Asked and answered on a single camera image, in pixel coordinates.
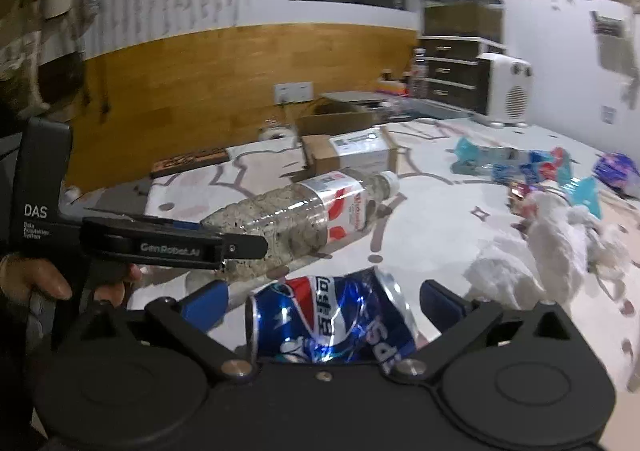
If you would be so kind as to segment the person left hand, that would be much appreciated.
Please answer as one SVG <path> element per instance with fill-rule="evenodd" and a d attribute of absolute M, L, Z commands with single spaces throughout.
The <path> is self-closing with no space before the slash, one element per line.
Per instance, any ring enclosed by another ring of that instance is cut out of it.
<path fill-rule="evenodd" d="M 93 293 L 96 301 L 110 301 L 118 307 L 125 298 L 125 284 L 134 283 L 142 278 L 142 272 L 136 265 L 129 265 L 125 278 L 114 284 L 103 284 Z M 27 305 L 30 293 L 38 289 L 53 299 L 70 299 L 72 289 L 52 263 L 44 259 L 21 258 L 6 255 L 1 260 L 1 291 L 3 295 L 17 305 Z"/>

